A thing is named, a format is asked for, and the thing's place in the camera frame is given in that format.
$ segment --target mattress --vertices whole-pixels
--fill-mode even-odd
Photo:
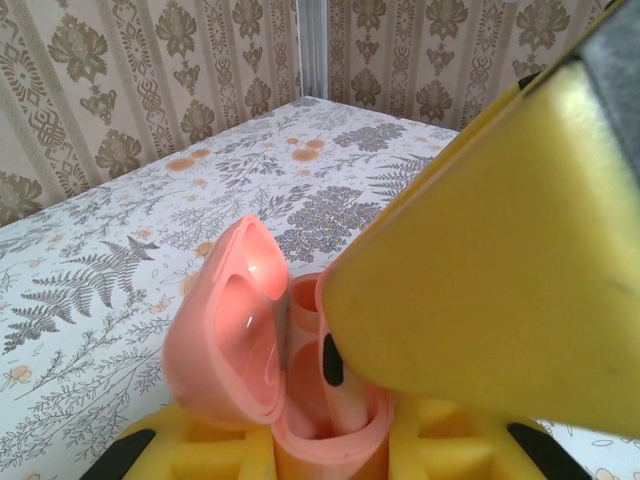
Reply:
[[[0,478],[79,478],[167,405],[163,334],[233,222],[320,271],[455,135],[303,98],[0,229]],[[640,441],[541,423],[594,477],[640,479]]]

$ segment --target beige damask wallpaper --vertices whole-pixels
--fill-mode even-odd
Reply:
[[[608,0],[329,0],[333,100],[462,129]]]
[[[0,0],[0,225],[300,96],[295,0]]]

